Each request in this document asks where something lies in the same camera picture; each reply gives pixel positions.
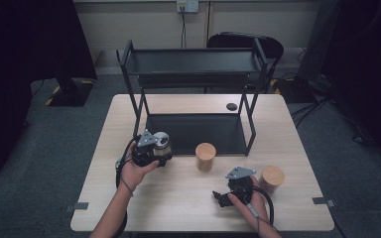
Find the gray carpet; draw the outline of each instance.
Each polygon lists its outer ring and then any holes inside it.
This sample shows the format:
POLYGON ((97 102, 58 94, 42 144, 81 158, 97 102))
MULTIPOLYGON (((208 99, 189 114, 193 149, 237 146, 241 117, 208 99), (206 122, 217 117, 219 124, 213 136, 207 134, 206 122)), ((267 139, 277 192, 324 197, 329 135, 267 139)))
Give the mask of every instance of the gray carpet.
MULTIPOLYGON (((34 82, 33 92, 40 85, 40 81, 34 82)), ((55 80, 46 80, 33 98, 29 126, 0 173, 0 237, 88 236, 70 229, 72 213, 65 208, 78 200, 112 97, 126 89, 118 75, 101 75, 83 107, 47 107, 45 102, 56 86, 55 80)), ((156 91, 163 92, 202 93, 202 89, 156 91)), ((288 106, 293 112, 306 104, 288 106)), ((330 212, 342 233, 346 237, 381 237, 379 148, 353 142, 353 125, 330 103, 308 116, 298 131, 324 197, 336 204, 330 212)), ((295 238, 343 237, 336 228, 281 233, 295 238)))

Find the human hand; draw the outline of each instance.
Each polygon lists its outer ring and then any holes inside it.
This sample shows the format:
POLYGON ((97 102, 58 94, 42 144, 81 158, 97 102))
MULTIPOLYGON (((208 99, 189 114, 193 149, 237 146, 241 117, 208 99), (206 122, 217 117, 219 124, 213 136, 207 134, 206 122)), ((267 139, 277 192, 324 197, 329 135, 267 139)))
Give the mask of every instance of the human hand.
MULTIPOLYGON (((259 181, 254 176, 250 176, 253 185, 259 186, 259 181)), ((247 204, 243 204, 233 193, 229 193, 228 198, 234 206, 240 211, 246 222, 262 237, 281 237, 278 232, 269 223, 267 209, 265 207, 265 198, 256 190, 252 192, 250 204, 258 213, 258 217, 250 211, 247 204)))
POLYGON ((132 155, 132 150, 135 144, 136 142, 132 142, 131 146, 128 149, 126 154, 127 158, 125 158, 126 163, 122 168, 120 180, 120 182, 126 183, 126 185, 131 189, 131 192, 135 190, 139 183, 141 183, 147 173, 153 171, 159 165, 159 161, 154 161, 146 167, 139 167, 135 165, 135 163, 132 161, 132 158, 128 156, 132 155))

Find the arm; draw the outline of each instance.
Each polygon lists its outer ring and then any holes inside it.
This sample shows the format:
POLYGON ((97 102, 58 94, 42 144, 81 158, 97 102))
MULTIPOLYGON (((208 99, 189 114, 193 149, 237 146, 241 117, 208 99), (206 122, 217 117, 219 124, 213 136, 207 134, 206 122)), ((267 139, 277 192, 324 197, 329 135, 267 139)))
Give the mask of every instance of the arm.
MULTIPOLYGON (((135 144, 129 147, 128 154, 132 152, 135 144)), ((122 169, 122 180, 113 195, 109 205, 92 231, 92 237, 113 237, 122 225, 125 217, 126 208, 131 199, 131 192, 135 190, 137 185, 144 179, 144 176, 155 169, 159 164, 158 161, 151 163, 146 167, 139 167, 129 160, 122 169)))
MULTIPOLYGON (((251 176, 253 184, 259 184, 259 181, 255 179, 255 177, 251 176)), ((232 193, 228 194, 228 198, 231 202, 236 206, 236 208, 243 215, 247 223, 256 233, 259 234, 260 237, 264 238, 278 238, 281 237, 280 234, 274 229, 274 227, 269 223, 269 218, 267 214, 267 209, 265 208, 265 200, 264 197, 257 191, 253 191, 252 199, 250 204, 256 210, 259 215, 259 218, 255 217, 252 212, 250 212, 247 205, 243 204, 237 196, 232 193)))

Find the black chair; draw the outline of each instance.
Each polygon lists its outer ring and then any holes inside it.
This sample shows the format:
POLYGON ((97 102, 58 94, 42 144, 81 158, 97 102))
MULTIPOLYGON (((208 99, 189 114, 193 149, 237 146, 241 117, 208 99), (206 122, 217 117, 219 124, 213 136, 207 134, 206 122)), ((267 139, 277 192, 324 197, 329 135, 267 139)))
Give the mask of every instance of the black chair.
POLYGON ((271 83, 271 79, 274 75, 275 67, 281 56, 284 53, 283 45, 274 38, 250 35, 243 33, 223 32, 215 34, 209 38, 206 47, 207 48, 252 48, 253 40, 257 38, 264 51, 265 57, 268 60, 273 60, 270 68, 268 69, 265 85, 263 87, 264 93, 268 93, 268 88, 271 83))

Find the wooden cup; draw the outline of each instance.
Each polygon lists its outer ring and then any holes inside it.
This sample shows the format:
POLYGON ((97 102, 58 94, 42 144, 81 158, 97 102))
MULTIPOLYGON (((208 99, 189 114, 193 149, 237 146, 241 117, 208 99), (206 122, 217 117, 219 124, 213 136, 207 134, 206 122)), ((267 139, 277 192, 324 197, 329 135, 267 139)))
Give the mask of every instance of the wooden cup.
POLYGON ((260 187, 268 193, 274 192, 284 182, 284 172, 276 166, 266 166, 259 177, 260 187))
POLYGON ((209 143, 201 143, 197 145, 195 153, 197 169, 202 172, 210 171, 216 154, 215 147, 209 143))

